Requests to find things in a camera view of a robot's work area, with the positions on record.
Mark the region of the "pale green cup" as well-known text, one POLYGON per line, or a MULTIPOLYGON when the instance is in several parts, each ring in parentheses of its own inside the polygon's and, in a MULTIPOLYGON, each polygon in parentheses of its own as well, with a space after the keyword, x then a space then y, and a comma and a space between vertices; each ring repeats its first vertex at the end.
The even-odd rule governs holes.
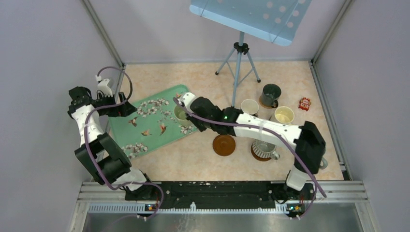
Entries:
POLYGON ((186 112, 180 106, 175 106, 174 108, 174 115, 178 121, 178 123, 183 127, 192 126, 192 122, 187 119, 186 112))

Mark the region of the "dark brown wooden coaster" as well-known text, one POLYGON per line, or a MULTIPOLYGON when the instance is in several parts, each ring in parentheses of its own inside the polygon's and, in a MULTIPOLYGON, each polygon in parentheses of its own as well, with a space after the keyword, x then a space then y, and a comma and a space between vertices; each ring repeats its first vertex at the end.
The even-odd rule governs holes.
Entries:
POLYGON ((225 157, 233 154, 236 142, 230 135, 218 135, 214 138, 212 147, 217 155, 225 157))

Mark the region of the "green floral serving tray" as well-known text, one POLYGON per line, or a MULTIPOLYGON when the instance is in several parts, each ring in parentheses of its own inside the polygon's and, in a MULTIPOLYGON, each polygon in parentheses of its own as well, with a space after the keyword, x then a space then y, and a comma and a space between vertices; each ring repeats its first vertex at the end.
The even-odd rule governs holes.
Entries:
POLYGON ((133 102, 136 112, 130 116, 109 118, 112 138, 129 159, 143 156, 198 131, 189 121, 181 119, 185 112, 174 102, 174 98, 188 91, 187 86, 176 85, 133 102))

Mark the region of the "white and black cup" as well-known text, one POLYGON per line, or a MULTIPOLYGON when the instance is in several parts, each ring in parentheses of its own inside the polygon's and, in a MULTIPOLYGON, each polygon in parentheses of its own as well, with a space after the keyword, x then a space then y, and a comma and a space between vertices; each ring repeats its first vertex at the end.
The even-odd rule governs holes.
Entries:
POLYGON ((259 104, 253 99, 243 100, 241 102, 240 108, 244 113, 247 113, 253 116, 257 116, 258 111, 260 109, 259 104))

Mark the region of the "light tan wooden coaster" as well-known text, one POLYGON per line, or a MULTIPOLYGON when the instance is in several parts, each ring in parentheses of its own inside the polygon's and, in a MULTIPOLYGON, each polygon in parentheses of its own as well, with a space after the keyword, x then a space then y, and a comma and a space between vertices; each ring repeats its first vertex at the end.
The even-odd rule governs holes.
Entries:
POLYGON ((269 106, 269 105, 263 104, 262 99, 259 98, 259 104, 260 104, 263 108, 266 108, 266 109, 276 109, 276 108, 278 107, 278 101, 277 101, 277 100, 274 100, 274 105, 273 105, 273 106, 269 106))

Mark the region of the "metallic grey cup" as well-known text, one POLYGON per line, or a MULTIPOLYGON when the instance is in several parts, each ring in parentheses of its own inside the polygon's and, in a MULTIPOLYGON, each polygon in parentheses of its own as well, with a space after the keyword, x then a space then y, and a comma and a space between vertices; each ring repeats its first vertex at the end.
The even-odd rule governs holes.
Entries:
POLYGON ((280 159, 280 154, 276 151, 276 146, 261 140, 255 140, 251 148, 258 157, 271 158, 272 160, 280 159))

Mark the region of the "dark grey cup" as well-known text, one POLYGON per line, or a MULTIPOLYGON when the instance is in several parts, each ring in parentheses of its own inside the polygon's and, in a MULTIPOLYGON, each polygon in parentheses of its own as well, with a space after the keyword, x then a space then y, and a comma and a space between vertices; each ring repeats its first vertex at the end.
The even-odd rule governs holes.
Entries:
POLYGON ((279 99, 282 91, 281 88, 276 84, 267 84, 263 87, 260 98, 262 99, 263 104, 273 106, 274 100, 279 99))

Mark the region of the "cream cup with yellow inside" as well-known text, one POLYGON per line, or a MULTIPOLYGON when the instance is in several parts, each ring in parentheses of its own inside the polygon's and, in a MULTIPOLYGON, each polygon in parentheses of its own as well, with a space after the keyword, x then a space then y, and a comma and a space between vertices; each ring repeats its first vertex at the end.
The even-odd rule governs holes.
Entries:
POLYGON ((290 124, 293 122, 295 115, 290 107, 280 106, 275 110, 274 118, 279 123, 290 124))

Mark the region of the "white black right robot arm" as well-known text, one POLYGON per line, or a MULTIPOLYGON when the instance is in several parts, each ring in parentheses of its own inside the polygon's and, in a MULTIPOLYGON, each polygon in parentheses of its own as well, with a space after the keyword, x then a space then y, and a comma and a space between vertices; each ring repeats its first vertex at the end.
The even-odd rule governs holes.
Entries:
POLYGON ((283 186, 287 198, 297 199, 309 179, 317 182, 314 175, 321 168, 326 142, 314 123, 281 124, 234 107, 220 109, 209 99, 190 92, 175 98, 174 102, 199 131, 210 129, 219 135, 251 138, 287 148, 294 156, 293 167, 283 186))

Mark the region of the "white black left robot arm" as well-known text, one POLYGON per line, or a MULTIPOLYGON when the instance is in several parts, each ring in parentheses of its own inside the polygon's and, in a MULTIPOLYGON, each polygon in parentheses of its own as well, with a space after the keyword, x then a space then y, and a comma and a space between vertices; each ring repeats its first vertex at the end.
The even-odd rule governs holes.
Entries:
POLYGON ((155 187, 146 174, 132 168, 130 159, 115 140, 100 126, 100 116, 126 117, 136 112, 124 93, 120 103, 114 96, 100 93, 96 99, 86 87, 69 90, 72 101, 68 115, 79 128, 80 147, 74 154, 96 182, 112 190, 136 190, 144 200, 151 199, 155 187))

